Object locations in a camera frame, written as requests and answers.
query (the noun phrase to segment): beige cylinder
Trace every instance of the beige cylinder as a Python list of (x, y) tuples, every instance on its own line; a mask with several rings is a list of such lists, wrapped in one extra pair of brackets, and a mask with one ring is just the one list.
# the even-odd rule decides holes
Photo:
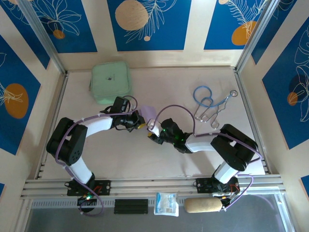
[(188, 213), (218, 212), (222, 209), (222, 203), (216, 197), (187, 198), (184, 208)]

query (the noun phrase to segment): mint green pouch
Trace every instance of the mint green pouch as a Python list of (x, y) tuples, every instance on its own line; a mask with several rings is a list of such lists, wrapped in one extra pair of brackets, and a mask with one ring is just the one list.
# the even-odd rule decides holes
[(92, 68), (90, 90), (98, 104), (112, 104), (117, 96), (131, 94), (131, 75), (126, 62), (98, 64)]

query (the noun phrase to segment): white tabletop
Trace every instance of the white tabletop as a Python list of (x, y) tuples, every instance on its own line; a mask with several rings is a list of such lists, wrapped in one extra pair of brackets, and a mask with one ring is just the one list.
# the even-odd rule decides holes
[[(164, 68), (132, 69), (133, 96), (139, 105), (153, 106), (157, 113), (165, 106), (179, 104), (194, 112), (197, 104), (192, 93), (197, 86), (206, 85), (213, 91), (215, 102), (225, 98), (230, 90), (237, 90), (235, 76), (230, 68)], [(91, 72), (71, 72), (66, 86), (58, 120), (68, 117), (79, 120), (96, 115), (106, 105), (95, 102), (89, 91)], [(201, 99), (208, 93), (201, 90)], [(172, 118), (184, 132), (192, 132), (192, 118), (180, 108), (169, 108), (159, 118)], [(253, 138), (253, 133), (240, 94), (229, 99), (226, 109), (217, 120), (220, 127), (229, 123)], [(197, 133), (214, 131), (209, 123), (197, 123)], [(171, 144), (158, 145), (147, 138), (144, 129), (102, 131), (86, 139), (83, 159), (97, 178), (146, 178), (212, 175), (223, 162), (215, 151), (193, 154), (179, 153)], [(264, 174), (262, 163), (250, 164), (244, 172)], [(47, 157), (43, 179), (64, 179), (68, 174)]]

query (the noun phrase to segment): white packet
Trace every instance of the white packet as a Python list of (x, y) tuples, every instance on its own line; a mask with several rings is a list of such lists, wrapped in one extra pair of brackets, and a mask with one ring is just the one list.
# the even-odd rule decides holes
[(154, 215), (179, 216), (177, 193), (157, 192), (155, 195)]

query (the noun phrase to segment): blue stethoscope tubing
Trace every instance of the blue stethoscope tubing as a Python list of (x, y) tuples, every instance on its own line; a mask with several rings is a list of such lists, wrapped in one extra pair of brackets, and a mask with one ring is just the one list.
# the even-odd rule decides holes
[[(207, 90), (209, 91), (209, 93), (210, 93), (209, 97), (204, 97), (201, 101), (199, 101), (199, 100), (196, 98), (196, 96), (195, 96), (196, 92), (197, 92), (200, 88), (205, 88), (205, 89), (207, 89)], [(218, 105), (221, 105), (222, 103), (224, 103), (224, 102), (226, 101), (226, 98), (224, 98), (222, 101), (220, 101), (219, 103), (217, 103), (217, 104), (214, 105), (214, 104), (213, 104), (213, 99), (212, 99), (212, 90), (211, 90), (211, 88), (209, 88), (208, 86), (199, 86), (199, 87), (197, 87), (197, 88), (193, 91), (193, 99), (195, 100), (195, 102), (196, 102), (197, 104), (199, 104), (199, 105), (201, 105), (201, 106), (204, 106), (204, 107), (207, 107), (207, 108), (217, 107)], [(210, 101), (210, 105), (205, 105), (205, 104), (203, 104), (203, 102), (204, 102), (205, 100), (209, 100), (209, 101)]]

